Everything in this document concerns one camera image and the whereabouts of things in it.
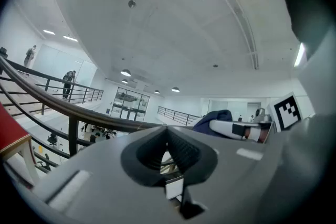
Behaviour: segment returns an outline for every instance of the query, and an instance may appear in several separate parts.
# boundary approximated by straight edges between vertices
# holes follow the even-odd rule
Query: ceiling
[[[75,37],[66,42],[107,78],[120,82],[127,68],[148,92],[169,94],[215,64],[216,72],[290,70],[298,49],[284,0],[134,0],[133,9],[129,0],[16,1],[38,31]]]

